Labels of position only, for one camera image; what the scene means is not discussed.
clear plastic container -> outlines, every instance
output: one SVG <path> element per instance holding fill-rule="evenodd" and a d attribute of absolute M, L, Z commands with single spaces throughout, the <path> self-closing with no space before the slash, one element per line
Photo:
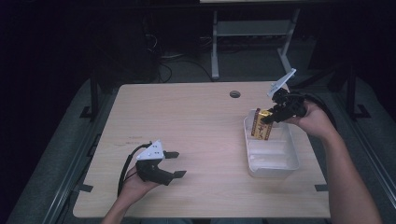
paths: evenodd
<path fill-rule="evenodd" d="M 268 140 L 251 136 L 254 114 L 251 110 L 244 120 L 249 173 L 256 177 L 285 177 L 300 166 L 289 125 L 274 122 Z"/>

black cable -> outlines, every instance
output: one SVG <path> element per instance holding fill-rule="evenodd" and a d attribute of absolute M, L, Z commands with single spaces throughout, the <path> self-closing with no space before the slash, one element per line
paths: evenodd
<path fill-rule="evenodd" d="M 205 52 L 206 50 L 212 48 L 212 43 L 213 43 L 212 37 L 210 37 L 210 36 L 209 36 L 209 37 L 202 37 L 202 38 L 200 38 L 200 42 L 202 42 L 202 43 L 200 43 L 199 48 L 200 48 L 201 50 L 203 50 L 204 52 Z"/>
<path fill-rule="evenodd" d="M 330 122 L 332 123 L 332 126 L 334 126 L 335 130 L 337 130 L 337 123 L 335 122 L 335 117 L 332 114 L 332 111 L 329 109 L 329 107 L 326 106 L 326 104 L 323 103 L 323 101 L 320 98 L 308 94 L 304 95 L 304 98 L 305 100 L 316 104 L 320 109 L 322 109 L 326 113 Z"/>
<path fill-rule="evenodd" d="M 121 193 L 121 190 L 122 190 L 122 186 L 123 186 L 123 183 L 124 183 L 124 181 L 125 181 L 124 177 L 125 177 L 125 174 L 126 174 L 126 172 L 127 172 L 127 170 L 128 170 L 129 164 L 131 163 L 131 160 L 132 160 L 132 158 L 134 157 L 134 154 L 135 154 L 136 151 L 139 150 L 140 148 L 142 148 L 142 147 L 149 147 L 149 146 L 151 146 L 151 142 L 148 143 L 148 144 L 144 144 L 144 145 L 142 145 L 142 146 L 140 146 L 140 147 L 135 148 L 134 151 L 133 151 L 133 152 L 128 156 L 128 158 L 126 159 L 126 162 L 125 162 L 124 166 L 122 167 L 122 171 L 121 171 L 121 175 L 120 175 L 119 188 L 118 188 L 118 190 L 117 190 L 117 197 L 120 196 L 120 193 Z"/>
<path fill-rule="evenodd" d="M 163 80 L 163 77 L 161 76 L 161 72 L 159 73 L 159 77 L 158 77 L 158 79 L 159 79 L 158 81 L 159 81 L 159 82 L 166 83 L 166 82 L 168 82 L 168 81 L 171 79 L 171 77 L 172 77 L 172 75 L 173 75 L 172 69 L 171 69 L 169 66 L 166 66 L 166 65 L 163 64 L 163 63 L 160 63 L 160 65 L 163 66 L 163 67 L 165 67 L 165 68 L 167 68 L 167 69 L 169 70 L 169 77 L 168 77 L 166 80 Z"/>
<path fill-rule="evenodd" d="M 122 65 L 119 61 L 117 61 L 116 59 L 114 59 L 111 55 L 109 55 L 104 49 L 102 49 L 101 47 L 99 47 L 97 44 L 95 44 L 95 46 L 111 61 L 113 62 L 115 65 L 117 65 L 120 69 L 122 69 L 123 71 L 125 71 L 126 73 L 129 74 L 137 74 L 136 71 L 134 71 L 133 69 L 127 68 L 124 65 Z M 142 81 L 142 82 L 138 82 L 133 80 L 134 84 L 141 84 L 141 83 L 150 83 L 152 82 L 152 79 L 149 81 Z"/>
<path fill-rule="evenodd" d="M 127 177 L 125 177 L 124 182 L 125 182 L 127 179 L 131 178 L 131 177 L 132 177 L 133 175 L 135 175 L 135 174 L 137 174 L 137 171 L 134 172 L 133 174 L 128 175 Z"/>
<path fill-rule="evenodd" d="M 315 98 L 316 98 L 317 100 L 319 100 L 322 104 L 326 105 L 326 104 L 324 103 L 324 101 L 323 101 L 317 94 L 309 93 L 309 95 L 315 97 Z"/>
<path fill-rule="evenodd" d="M 220 38 L 218 40 L 218 52 L 222 53 L 222 54 L 234 54 L 234 53 L 238 53 L 243 50 L 247 50 L 249 48 L 250 48 L 250 45 L 248 43 L 248 37 L 245 37 L 244 41 L 237 40 L 235 38 L 225 38 L 225 37 Z"/>
<path fill-rule="evenodd" d="M 202 68 L 202 70 L 204 70 L 204 72 L 205 72 L 206 75 L 210 78 L 210 80 L 211 80 L 212 82 L 215 81 L 215 80 L 213 80 L 213 78 L 210 76 L 210 74 L 206 71 L 206 69 L 205 69 L 203 66 L 201 66 L 200 64 L 196 63 L 196 62 L 193 62 L 193 61 L 185 61 L 185 60 L 183 60 L 183 61 L 172 61 L 172 62 L 166 62 L 166 63 L 193 63 L 193 64 L 199 66 L 200 68 Z"/>
<path fill-rule="evenodd" d="M 162 56 L 161 59 L 162 59 L 162 63 L 167 63 L 167 62 L 171 62 L 171 61 L 180 59 L 185 56 L 186 56 L 185 54 L 180 53 L 180 54 L 171 55 L 171 56 Z"/>

table top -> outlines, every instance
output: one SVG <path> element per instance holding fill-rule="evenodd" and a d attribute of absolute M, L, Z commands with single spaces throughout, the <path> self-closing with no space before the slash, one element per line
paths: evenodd
<path fill-rule="evenodd" d="M 138 146 L 161 139 L 178 151 L 163 160 L 168 172 L 186 170 L 149 192 L 127 217 L 329 217 L 326 184 L 300 128 L 290 125 L 300 168 L 283 178 L 248 173 L 244 118 L 270 108 L 271 82 L 124 85 L 108 117 L 74 208 L 76 217 L 103 217 L 117 197 L 122 166 Z M 232 98 L 231 91 L 239 91 Z"/>

yellow object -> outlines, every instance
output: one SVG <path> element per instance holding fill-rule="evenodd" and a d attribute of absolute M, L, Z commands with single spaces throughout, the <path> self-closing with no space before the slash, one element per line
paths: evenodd
<path fill-rule="evenodd" d="M 264 109 L 257 108 L 254 115 L 253 127 L 251 129 L 251 136 L 257 139 L 268 140 L 272 129 L 273 122 L 266 124 L 262 122 L 262 118 L 272 115 L 271 112 Z"/>

gray carpet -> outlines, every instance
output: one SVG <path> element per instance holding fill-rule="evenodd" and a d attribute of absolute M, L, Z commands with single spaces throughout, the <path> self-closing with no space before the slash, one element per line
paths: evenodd
<path fill-rule="evenodd" d="M 290 85 L 299 83 L 310 77 L 316 71 L 307 70 L 314 41 L 294 41 L 290 45 L 289 58 L 292 67 L 297 68 L 296 77 L 289 82 Z M 221 53 L 219 55 L 219 81 L 266 81 L 277 80 L 284 75 L 284 70 L 276 53 L 277 44 L 264 44 L 258 49 L 244 49 L 236 53 Z M 182 57 L 176 61 L 165 63 L 172 69 L 169 82 L 209 82 L 210 53 L 205 52 L 196 57 Z M 163 79 L 170 75 L 169 69 L 160 66 Z M 343 104 L 345 103 L 345 90 L 332 93 L 326 90 L 325 85 L 329 77 L 314 83 L 305 89 L 320 96 L 334 113 L 337 120 L 338 130 L 346 140 L 351 153 L 364 182 L 374 195 L 384 223 L 394 223 L 396 209 L 391 204 L 387 193 L 368 162 L 366 152 L 362 149 L 361 141 L 353 131 L 354 125 L 365 133 L 369 142 L 374 146 L 375 153 L 384 163 L 388 172 L 395 178 L 396 163 L 396 125 L 384 108 L 375 99 L 375 94 L 369 85 L 358 79 L 357 104 L 363 104 L 371 114 L 370 119 L 359 119 L 349 122 Z M 89 119 L 79 117 L 83 108 L 90 105 L 90 85 L 87 81 L 77 92 L 76 97 L 64 114 L 64 118 L 53 135 L 46 152 L 37 165 L 28 185 L 26 186 L 17 206 L 11 214 L 8 223 L 99 223 L 100 219 L 83 219 L 74 217 L 72 214 L 74 202 L 78 196 L 78 183 L 83 180 L 85 165 L 89 163 L 92 143 L 97 134 L 103 130 L 106 118 L 117 95 L 117 90 L 112 94 L 100 94 L 100 114 L 92 122 Z M 326 175 L 324 152 L 318 139 L 310 137 L 311 144 L 317 155 L 323 174 Z M 76 162 L 76 155 L 83 155 Z M 64 178 L 74 169 L 66 186 Z M 62 210 L 55 209 L 56 204 Z M 125 218 L 123 223 L 136 223 L 138 220 Z M 273 224 L 281 223 L 326 223 L 323 219 L 268 219 Z"/>

